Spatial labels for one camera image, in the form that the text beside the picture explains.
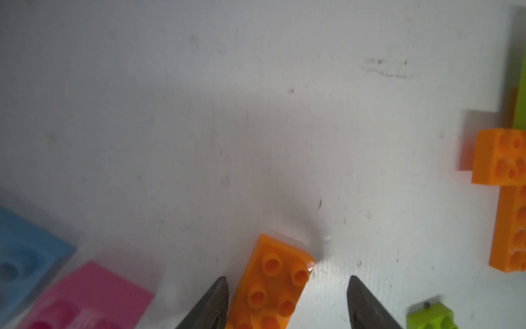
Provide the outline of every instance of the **stacked lego bricks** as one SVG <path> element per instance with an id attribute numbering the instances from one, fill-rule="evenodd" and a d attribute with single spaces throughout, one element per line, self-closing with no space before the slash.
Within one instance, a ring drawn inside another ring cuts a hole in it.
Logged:
<path id="1" fill-rule="evenodd" d="M 490 265 L 526 271 L 526 132 L 480 131 L 472 182 L 501 186 Z"/>

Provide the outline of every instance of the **orange brick stack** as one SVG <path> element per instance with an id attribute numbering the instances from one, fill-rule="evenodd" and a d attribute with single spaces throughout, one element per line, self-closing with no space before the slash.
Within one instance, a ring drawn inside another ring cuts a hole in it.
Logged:
<path id="1" fill-rule="evenodd" d="M 309 253 L 262 234 L 234 295 L 226 329 L 285 329 L 314 264 Z"/>
<path id="2" fill-rule="evenodd" d="M 490 265 L 503 272 L 526 271 L 526 132 L 479 132 L 473 183 L 500 185 Z"/>

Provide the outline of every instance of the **blue lego brick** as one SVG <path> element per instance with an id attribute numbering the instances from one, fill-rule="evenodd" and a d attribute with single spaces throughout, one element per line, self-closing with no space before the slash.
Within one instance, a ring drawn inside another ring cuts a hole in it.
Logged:
<path id="1" fill-rule="evenodd" d="M 75 247 L 0 208 L 0 327 Z"/>

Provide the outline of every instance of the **lego stud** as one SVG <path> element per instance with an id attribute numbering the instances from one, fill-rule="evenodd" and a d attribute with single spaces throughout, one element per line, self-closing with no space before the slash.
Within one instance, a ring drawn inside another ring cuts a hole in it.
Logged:
<path id="1" fill-rule="evenodd" d="M 277 253 L 266 253 L 263 255 L 261 265 L 266 276 L 275 276 L 281 272 L 281 259 Z"/>
<path id="2" fill-rule="evenodd" d="M 510 267 L 513 270 L 526 271 L 526 263 L 523 262 L 524 257 L 521 252 L 515 252 L 510 257 Z"/>
<path id="3" fill-rule="evenodd" d="M 519 212 L 517 213 L 517 222 L 520 224 L 526 224 L 526 207 L 519 209 Z"/>
<path id="4" fill-rule="evenodd" d="M 252 318 L 250 314 L 239 314 L 235 319 L 235 329 L 252 329 Z"/>
<path id="5" fill-rule="evenodd" d="M 515 179 L 517 175 L 517 169 L 515 166 L 505 160 L 500 160 L 495 169 L 495 176 L 497 178 L 509 178 L 511 180 Z"/>
<path id="6" fill-rule="evenodd" d="M 254 282 L 248 287 L 248 306 L 253 310 L 262 308 L 267 303 L 267 288 L 261 282 Z"/>
<path id="7" fill-rule="evenodd" d="M 119 326 L 106 319 L 103 319 L 100 320 L 93 329 L 119 329 Z"/>
<path id="8" fill-rule="evenodd" d="M 442 325 L 440 326 L 440 329 L 459 329 L 457 325 L 451 320 L 450 317 L 446 316 L 444 320 L 442 320 Z"/>
<path id="9" fill-rule="evenodd" d="M 303 287 L 309 281 L 309 275 L 305 263 L 301 261 L 294 262 L 290 267 L 290 278 L 296 287 Z"/>
<path id="10" fill-rule="evenodd" d="M 69 304 L 57 301 L 42 310 L 27 329 L 64 329 L 75 318 L 76 313 Z"/>
<path id="11" fill-rule="evenodd" d="M 261 319 L 261 329 L 280 329 L 278 319 L 274 316 L 265 316 Z"/>
<path id="12" fill-rule="evenodd" d="M 278 296 L 278 312 L 281 316 L 291 316 L 296 309 L 296 301 L 289 293 Z"/>
<path id="13" fill-rule="evenodd" d="M 1 257 L 0 282 L 10 282 L 31 274 L 37 259 L 31 251 L 19 250 Z"/>
<path id="14" fill-rule="evenodd" d="M 0 263 L 0 282 L 15 281 L 19 277 L 18 269 L 8 262 Z"/>
<path id="15" fill-rule="evenodd" d="M 503 149 L 520 149 L 522 146 L 522 136 L 516 136 L 512 132 L 505 132 L 500 137 L 500 146 Z"/>
<path id="16" fill-rule="evenodd" d="M 524 230 L 518 231 L 513 236 L 513 246 L 515 248 L 525 248 L 526 232 Z"/>
<path id="17" fill-rule="evenodd" d="M 524 159 L 518 159 L 515 165 L 517 166 L 517 175 L 523 178 L 526 175 L 526 161 Z"/>

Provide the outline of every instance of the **stain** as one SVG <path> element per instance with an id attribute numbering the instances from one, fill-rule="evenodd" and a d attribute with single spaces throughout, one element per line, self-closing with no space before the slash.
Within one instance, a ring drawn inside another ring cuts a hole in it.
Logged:
<path id="1" fill-rule="evenodd" d="M 387 73 L 387 72 L 384 72 L 384 71 L 380 71 L 379 69 L 376 69 L 376 68 L 370 68 L 370 67 L 360 67 L 362 70 L 364 70 L 365 72 L 367 73 L 376 73 L 376 74 L 379 74 L 381 76 L 384 76 L 386 78 L 394 78 L 394 79 L 401 79 L 401 80 L 411 80 L 413 79 L 413 75 L 410 74 L 410 75 L 406 75 L 406 74 L 402 74 L 402 73 L 396 73 L 396 74 L 393 74 L 393 73 Z"/>
<path id="2" fill-rule="evenodd" d="M 457 31 L 457 37 L 458 37 L 458 39 L 465 39 L 466 38 L 466 34 L 464 33 L 464 31 L 458 30 Z"/>
<path id="3" fill-rule="evenodd" d="M 51 134 L 47 134 L 45 136 L 45 138 L 46 138 L 47 142 L 50 143 L 51 145 L 54 145 L 54 144 L 57 143 L 57 139 L 55 137 L 55 134 L 52 134 L 52 133 Z"/>
<path id="4" fill-rule="evenodd" d="M 190 38 L 188 39 L 188 45 L 190 46 L 190 49 L 193 51 L 196 51 L 199 49 L 199 37 L 197 35 L 190 35 Z"/>
<path id="5" fill-rule="evenodd" d="M 377 64 L 377 65 L 382 65 L 383 62 L 385 62 L 386 60 L 383 59 L 383 58 L 369 58 L 367 59 L 367 63 L 369 64 Z"/>
<path id="6" fill-rule="evenodd" d="M 219 182 L 219 185 L 221 185 L 221 187 L 228 187 L 230 185 L 230 176 L 223 176 Z"/>

